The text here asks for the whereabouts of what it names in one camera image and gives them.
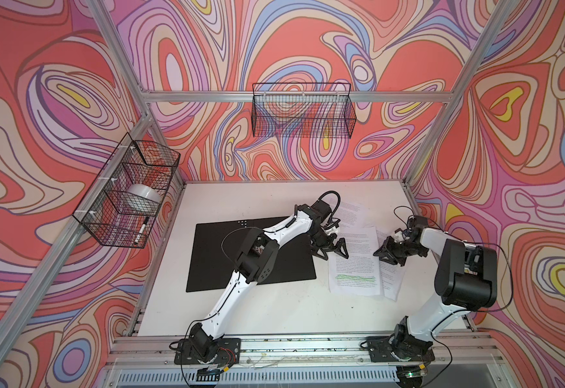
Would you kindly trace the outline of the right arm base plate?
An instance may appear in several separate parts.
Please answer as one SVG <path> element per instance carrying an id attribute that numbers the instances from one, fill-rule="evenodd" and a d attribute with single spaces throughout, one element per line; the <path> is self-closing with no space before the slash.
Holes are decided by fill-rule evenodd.
<path id="1" fill-rule="evenodd" d="M 371 336 L 366 339 L 366 348 L 372 362 L 431 363 L 435 360 L 433 343 L 411 337 L 392 339 L 392 336 Z"/>

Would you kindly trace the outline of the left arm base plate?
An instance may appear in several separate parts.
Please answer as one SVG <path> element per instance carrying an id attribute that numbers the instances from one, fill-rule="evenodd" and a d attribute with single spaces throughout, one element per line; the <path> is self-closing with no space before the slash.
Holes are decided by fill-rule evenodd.
<path id="1" fill-rule="evenodd" d="M 241 339 L 223 337 L 206 347 L 199 347 L 194 340 L 181 339 L 170 347 L 175 351 L 175 365 L 233 366 L 240 361 Z"/>

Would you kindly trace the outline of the blue file folder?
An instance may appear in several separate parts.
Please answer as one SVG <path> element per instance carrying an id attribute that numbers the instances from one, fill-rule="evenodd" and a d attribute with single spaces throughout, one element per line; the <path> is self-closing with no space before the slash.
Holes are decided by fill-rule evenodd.
<path id="1" fill-rule="evenodd" d="M 282 217 L 199 223 L 195 227 L 186 291 L 188 293 L 225 289 L 238 252 L 251 227 L 264 229 Z M 280 248 L 266 285 L 316 279 L 310 252 L 310 236 L 302 234 Z"/>

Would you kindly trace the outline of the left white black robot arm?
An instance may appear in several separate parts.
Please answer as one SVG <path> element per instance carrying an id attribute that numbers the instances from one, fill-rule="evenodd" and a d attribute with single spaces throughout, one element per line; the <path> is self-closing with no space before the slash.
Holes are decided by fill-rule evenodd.
<path id="1" fill-rule="evenodd" d="M 216 358 L 235 305 L 274 270 L 281 247 L 300 235 L 310 237 L 310 253 L 327 260 L 329 252 L 347 259 L 345 239 L 338 236 L 340 219 L 335 216 L 342 203 L 336 191 L 323 193 L 312 205 L 296 205 L 288 218 L 265 229 L 250 227 L 232 257 L 233 272 L 222 296 L 206 316 L 190 323 L 181 346 L 195 351 L 202 362 Z"/>

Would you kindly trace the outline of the highlighted printed paper sheet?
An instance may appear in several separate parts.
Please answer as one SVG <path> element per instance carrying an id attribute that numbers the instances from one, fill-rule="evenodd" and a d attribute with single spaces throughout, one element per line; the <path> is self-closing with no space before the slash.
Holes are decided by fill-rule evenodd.
<path id="1" fill-rule="evenodd" d="M 342 231 L 348 258 L 329 252 L 329 291 L 332 294 L 350 294 L 377 297 L 383 294 L 378 249 L 374 226 L 347 228 Z"/>

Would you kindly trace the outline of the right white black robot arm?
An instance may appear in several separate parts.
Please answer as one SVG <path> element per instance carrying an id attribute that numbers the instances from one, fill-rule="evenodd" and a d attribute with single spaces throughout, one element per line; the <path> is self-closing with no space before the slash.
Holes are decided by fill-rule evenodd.
<path id="1" fill-rule="evenodd" d="M 434 294 L 414 315 L 402 318 L 388 339 L 393 356 L 402 361 L 426 355 L 435 337 L 457 318 L 492 307 L 497 299 L 497 252 L 432 227 L 428 218 L 410 216 L 374 256 L 403 267 L 409 257 L 429 253 L 439 257 Z"/>

